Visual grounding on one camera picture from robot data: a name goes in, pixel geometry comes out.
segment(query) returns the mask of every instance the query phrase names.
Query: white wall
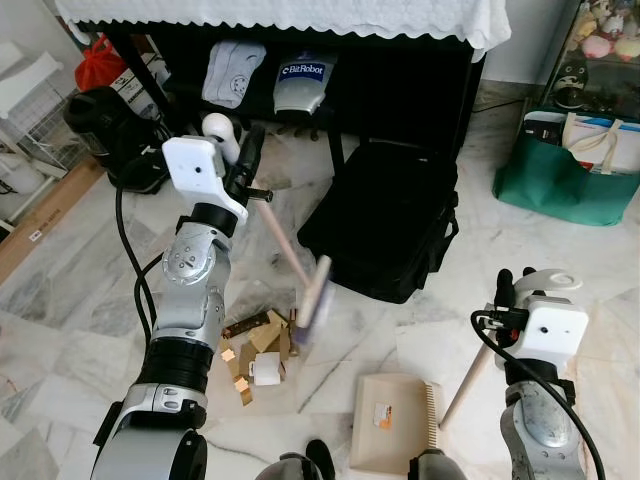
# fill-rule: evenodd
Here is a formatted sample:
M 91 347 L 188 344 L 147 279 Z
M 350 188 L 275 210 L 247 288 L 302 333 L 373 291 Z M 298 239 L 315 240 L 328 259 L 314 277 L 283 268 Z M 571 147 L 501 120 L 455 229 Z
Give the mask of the white wall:
M 11 40 L 29 58 L 45 50 L 64 64 L 51 81 L 69 93 L 75 88 L 74 70 L 83 56 L 42 0 L 0 0 L 0 42 Z
M 487 53 L 482 78 L 545 84 L 579 0 L 506 0 L 511 38 Z

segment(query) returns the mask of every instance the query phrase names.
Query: marble floor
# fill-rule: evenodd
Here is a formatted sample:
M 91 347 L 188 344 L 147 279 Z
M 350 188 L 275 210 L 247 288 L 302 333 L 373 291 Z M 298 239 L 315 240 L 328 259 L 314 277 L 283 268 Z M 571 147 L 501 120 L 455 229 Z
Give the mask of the marble floor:
M 461 231 L 439 273 L 404 305 L 336 287 L 324 328 L 289 365 L 277 387 L 254 388 L 242 407 L 224 363 L 209 376 L 207 478 L 253 479 L 286 451 L 313 437 L 329 445 L 338 478 L 371 477 L 349 469 L 356 379 L 410 372 L 441 385 L 451 400 L 479 348 L 469 314 L 494 295 L 507 267 L 566 268 L 584 279 L 570 295 L 590 325 L 567 376 L 576 409 L 599 446 L 608 478 L 640 478 L 640 200 L 623 222 L 594 228 L 496 201 L 490 187 L 518 123 L 519 106 L 474 114 L 458 158 Z M 353 139 L 345 139 L 347 153 Z M 269 135 L 258 178 L 276 189 L 273 207 L 311 270 L 295 232 L 332 175 L 324 138 L 312 143 Z M 134 276 L 114 222 L 114 190 L 105 178 L 60 222 L 0 288 L 0 480 L 88 479 L 91 444 L 109 404 L 139 372 L 143 335 L 132 298 Z M 143 263 L 171 241 L 182 202 L 171 185 L 156 196 L 126 195 L 125 220 Z M 228 320 L 264 307 L 287 309 L 300 285 L 255 211 L 234 238 L 226 291 Z M 161 295 L 159 272 L 150 285 Z M 503 377 L 492 366 L 471 390 L 440 446 L 468 479 L 511 478 L 499 431 Z M 589 478 L 595 478 L 588 463 Z

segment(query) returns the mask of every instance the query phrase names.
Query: black bag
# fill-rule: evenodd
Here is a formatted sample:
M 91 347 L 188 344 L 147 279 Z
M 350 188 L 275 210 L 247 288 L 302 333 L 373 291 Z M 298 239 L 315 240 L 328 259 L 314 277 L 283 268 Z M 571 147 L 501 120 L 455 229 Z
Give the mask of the black bag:
M 406 302 L 458 233 L 456 165 L 438 160 L 412 147 L 361 145 L 298 232 L 300 244 L 331 257 L 334 282 Z

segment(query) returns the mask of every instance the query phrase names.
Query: red bag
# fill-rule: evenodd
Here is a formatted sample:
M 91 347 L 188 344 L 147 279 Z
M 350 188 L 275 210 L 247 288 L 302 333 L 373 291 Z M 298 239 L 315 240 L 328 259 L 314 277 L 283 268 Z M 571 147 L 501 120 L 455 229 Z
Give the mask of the red bag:
M 127 69 L 122 58 L 111 53 L 113 45 L 106 43 L 106 35 L 84 51 L 85 60 L 76 68 L 76 84 L 81 92 L 93 87 L 109 86 Z

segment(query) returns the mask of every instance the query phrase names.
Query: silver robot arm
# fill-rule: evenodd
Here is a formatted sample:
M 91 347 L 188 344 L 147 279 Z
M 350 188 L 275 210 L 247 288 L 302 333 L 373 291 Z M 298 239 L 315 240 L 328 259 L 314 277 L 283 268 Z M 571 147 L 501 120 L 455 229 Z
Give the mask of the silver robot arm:
M 526 269 L 515 284 L 508 270 L 498 276 L 495 305 L 475 312 L 481 328 L 496 331 L 500 348 L 542 377 L 570 406 L 572 382 L 560 380 L 587 327 L 587 314 L 569 300 L 547 297 L 544 290 L 572 290 L 582 282 L 561 270 Z M 534 379 L 496 355 L 508 388 L 500 430 L 511 454 L 512 478 L 584 480 L 579 459 L 580 432 L 560 404 Z M 428 450 L 411 462 L 410 480 L 464 480 L 453 460 Z
M 204 125 L 209 137 L 172 138 L 162 148 L 174 186 L 193 210 L 164 252 L 157 322 L 140 375 L 96 436 L 93 480 L 204 479 L 207 446 L 197 429 L 225 315 L 230 238 L 246 222 L 248 199 L 271 196 L 248 188 L 264 130 L 252 128 L 239 150 L 226 117 L 213 114 Z

